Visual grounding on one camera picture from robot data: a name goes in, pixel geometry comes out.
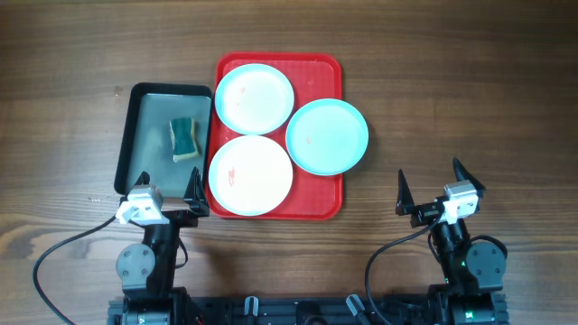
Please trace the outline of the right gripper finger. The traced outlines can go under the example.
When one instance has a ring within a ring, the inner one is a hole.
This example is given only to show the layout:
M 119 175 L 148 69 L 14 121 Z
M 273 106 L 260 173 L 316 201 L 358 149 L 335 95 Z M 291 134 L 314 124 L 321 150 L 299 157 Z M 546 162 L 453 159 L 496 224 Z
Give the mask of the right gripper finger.
M 413 196 L 402 170 L 398 171 L 398 193 L 396 206 L 398 208 L 413 208 L 415 206 Z
M 477 192 L 486 190 L 486 187 L 467 171 L 458 158 L 452 159 L 452 167 L 457 181 L 469 181 Z

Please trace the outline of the green yellow sponge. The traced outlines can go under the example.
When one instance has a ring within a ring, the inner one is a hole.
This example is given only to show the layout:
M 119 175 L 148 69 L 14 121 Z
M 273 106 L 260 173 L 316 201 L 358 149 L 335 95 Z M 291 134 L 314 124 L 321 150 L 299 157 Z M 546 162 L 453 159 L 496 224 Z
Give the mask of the green yellow sponge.
M 200 155 L 196 141 L 195 120 L 192 117 L 174 118 L 170 121 L 172 156 L 175 162 Z

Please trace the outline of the white plate front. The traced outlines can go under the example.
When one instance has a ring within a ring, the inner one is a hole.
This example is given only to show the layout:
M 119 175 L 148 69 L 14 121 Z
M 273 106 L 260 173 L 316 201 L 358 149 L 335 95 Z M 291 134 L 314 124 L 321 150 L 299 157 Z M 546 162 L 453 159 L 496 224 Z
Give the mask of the white plate front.
M 262 135 L 242 135 L 217 150 L 209 168 L 213 198 L 244 217 L 266 214 L 287 197 L 294 178 L 285 149 Z

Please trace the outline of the light blue plate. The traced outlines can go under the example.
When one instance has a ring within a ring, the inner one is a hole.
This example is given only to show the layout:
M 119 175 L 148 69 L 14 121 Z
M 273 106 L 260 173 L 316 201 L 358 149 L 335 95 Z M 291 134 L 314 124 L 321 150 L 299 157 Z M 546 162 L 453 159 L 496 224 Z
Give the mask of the light blue plate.
M 294 109 L 294 88 L 280 70 L 262 63 L 234 68 L 219 82 L 214 99 L 220 121 L 242 135 L 278 129 Z
M 368 148 L 368 124 L 351 104 L 336 98 L 314 100 L 299 108 L 285 131 L 285 145 L 301 169 L 319 176 L 342 174 Z

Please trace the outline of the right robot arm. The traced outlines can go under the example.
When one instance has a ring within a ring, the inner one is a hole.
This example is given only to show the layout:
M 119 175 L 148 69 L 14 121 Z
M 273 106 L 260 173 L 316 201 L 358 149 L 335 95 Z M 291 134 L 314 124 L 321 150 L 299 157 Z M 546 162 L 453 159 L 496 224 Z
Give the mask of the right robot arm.
M 398 173 L 396 214 L 411 217 L 411 226 L 428 228 L 428 246 L 445 278 L 420 299 L 421 310 L 408 312 L 423 324 L 509 323 L 503 289 L 508 250 L 495 237 L 471 236 L 465 219 L 478 213 L 486 191 L 458 159 L 452 160 L 456 182 L 443 195 L 417 205 L 403 172 Z

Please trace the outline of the red plastic tray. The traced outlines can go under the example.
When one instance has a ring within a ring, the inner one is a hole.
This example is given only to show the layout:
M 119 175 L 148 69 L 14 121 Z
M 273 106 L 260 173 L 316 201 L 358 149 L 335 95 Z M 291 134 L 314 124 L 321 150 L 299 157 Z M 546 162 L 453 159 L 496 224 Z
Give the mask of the red plastic tray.
M 285 74 L 294 88 L 294 109 L 321 98 L 342 98 L 342 69 L 331 55 L 315 52 L 233 51 L 216 67 L 215 84 L 233 69 L 262 63 Z M 343 176 L 317 176 L 294 166 L 285 200 L 259 219 L 321 221 L 334 217 L 343 202 Z

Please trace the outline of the black water tray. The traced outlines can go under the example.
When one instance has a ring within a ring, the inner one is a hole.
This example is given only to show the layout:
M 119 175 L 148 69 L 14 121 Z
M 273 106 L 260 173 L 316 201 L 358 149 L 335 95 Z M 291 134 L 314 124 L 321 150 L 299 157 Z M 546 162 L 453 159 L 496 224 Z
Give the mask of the black water tray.
M 191 172 L 208 173 L 212 92 L 202 85 L 141 82 L 128 102 L 114 189 L 126 195 L 142 172 L 165 198 L 181 199 Z M 175 161 L 170 122 L 188 117 L 195 122 L 194 140 L 200 153 Z

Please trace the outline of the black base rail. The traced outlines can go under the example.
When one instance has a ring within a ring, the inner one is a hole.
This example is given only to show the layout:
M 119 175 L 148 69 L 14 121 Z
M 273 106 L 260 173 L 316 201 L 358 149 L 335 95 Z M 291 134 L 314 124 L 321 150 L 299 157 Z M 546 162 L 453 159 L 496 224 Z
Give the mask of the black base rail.
M 346 298 L 273 299 L 249 296 L 189 298 L 176 312 L 170 303 L 158 307 L 111 302 L 108 324 L 509 324 L 503 294 L 442 298 L 393 294 L 371 305 L 358 295 Z

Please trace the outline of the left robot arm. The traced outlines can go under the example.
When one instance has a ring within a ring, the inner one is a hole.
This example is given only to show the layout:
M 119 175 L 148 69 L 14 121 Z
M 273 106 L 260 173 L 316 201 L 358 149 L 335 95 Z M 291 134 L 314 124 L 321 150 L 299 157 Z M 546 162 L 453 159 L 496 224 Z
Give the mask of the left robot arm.
M 135 224 L 144 230 L 140 244 L 124 248 L 116 270 L 124 298 L 112 301 L 107 310 L 108 325 L 202 324 L 200 308 L 187 291 L 173 286 L 177 251 L 184 248 L 182 228 L 195 228 L 210 214 L 200 171 L 191 172 L 183 201 L 187 209 L 162 211 L 163 195 L 142 172 L 135 186 L 121 198 L 116 218 L 121 224 Z

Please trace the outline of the light blue plate top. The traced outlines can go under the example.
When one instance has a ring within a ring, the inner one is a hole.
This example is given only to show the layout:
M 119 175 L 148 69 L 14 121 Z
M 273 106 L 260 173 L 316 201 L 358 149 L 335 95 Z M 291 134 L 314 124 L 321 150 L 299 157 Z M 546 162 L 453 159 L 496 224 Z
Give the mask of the light blue plate top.
M 220 121 L 242 135 L 278 129 L 294 109 L 294 88 L 280 70 L 262 63 L 234 68 L 219 82 L 214 99 Z

